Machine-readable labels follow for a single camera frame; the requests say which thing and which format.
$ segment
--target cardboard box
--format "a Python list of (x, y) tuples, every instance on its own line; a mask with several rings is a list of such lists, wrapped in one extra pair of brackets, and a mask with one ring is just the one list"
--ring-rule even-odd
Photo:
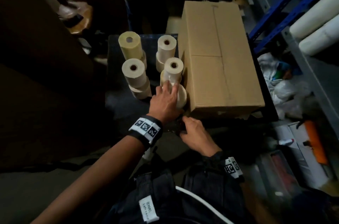
[(237, 117), (265, 106), (235, 3), (186, 1), (178, 47), (192, 116)]

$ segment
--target floor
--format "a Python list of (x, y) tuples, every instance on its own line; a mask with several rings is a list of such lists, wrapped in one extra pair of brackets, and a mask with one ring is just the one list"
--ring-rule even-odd
[[(164, 133), (157, 143), (157, 153), (168, 162), (189, 151), (174, 133)], [(85, 157), (72, 158), (63, 162), (81, 164), (87, 159), (99, 158), (108, 148), (103, 148)], [(56, 169), (51, 172), (14, 172), (0, 174), (0, 216), (2, 224), (24, 224), (31, 222), (66, 187), (77, 179), (88, 166), (78, 171)], [(174, 175), (176, 184), (181, 185), (185, 171)]]

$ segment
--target black table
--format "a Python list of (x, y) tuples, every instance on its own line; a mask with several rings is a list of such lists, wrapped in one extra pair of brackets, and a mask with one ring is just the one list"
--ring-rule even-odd
[[(158, 49), (158, 39), (162, 34), (140, 35), (142, 48), (147, 57), (146, 74), (150, 80), (152, 94), (155, 94), (155, 87), (160, 85), (160, 73), (156, 70), (156, 52)], [(138, 100), (133, 97), (127, 81), (121, 71), (121, 66), (125, 59), (121, 52), (119, 43), (119, 35), (110, 35), (108, 38), (108, 67), (107, 67), (107, 93), (106, 108), (113, 113), (113, 124), (118, 136), (124, 136), (133, 123), (140, 117), (148, 113), (150, 106), (150, 98)], [(240, 119), (216, 119), (204, 120), (203, 124), (206, 128), (218, 128), (234, 126), (235, 124), (254, 124), (267, 123), (278, 120), (275, 107), (266, 86), (264, 77), (259, 67), (256, 57), (253, 57), (256, 67), (261, 90), (265, 100), (265, 107), (261, 108), (263, 118), (257, 119), (250, 117), (247, 121)], [(176, 122), (170, 123), (164, 127), (165, 132), (175, 132), (179, 128)]]

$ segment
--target person's left hand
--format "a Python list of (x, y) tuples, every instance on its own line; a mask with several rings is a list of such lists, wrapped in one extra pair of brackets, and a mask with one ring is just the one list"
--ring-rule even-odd
[(173, 121), (180, 115), (181, 111), (177, 110), (178, 88), (179, 84), (175, 83), (170, 92), (170, 82), (165, 81), (163, 87), (156, 88), (157, 94), (150, 101), (150, 111), (147, 115), (152, 116), (165, 124)]

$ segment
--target hand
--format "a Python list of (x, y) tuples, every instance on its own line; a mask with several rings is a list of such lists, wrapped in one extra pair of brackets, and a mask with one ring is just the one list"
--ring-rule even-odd
[(156, 88), (157, 94), (150, 100), (150, 111), (147, 114), (160, 120), (162, 124), (175, 120), (181, 113), (177, 110), (179, 84), (174, 84), (172, 92), (170, 92), (170, 86), (167, 80), (162, 88), (161, 86)]
[(180, 137), (189, 148), (207, 157), (211, 157), (216, 152), (222, 151), (220, 147), (214, 143), (201, 121), (186, 116), (182, 117), (182, 120), (185, 123), (187, 133), (181, 132)]

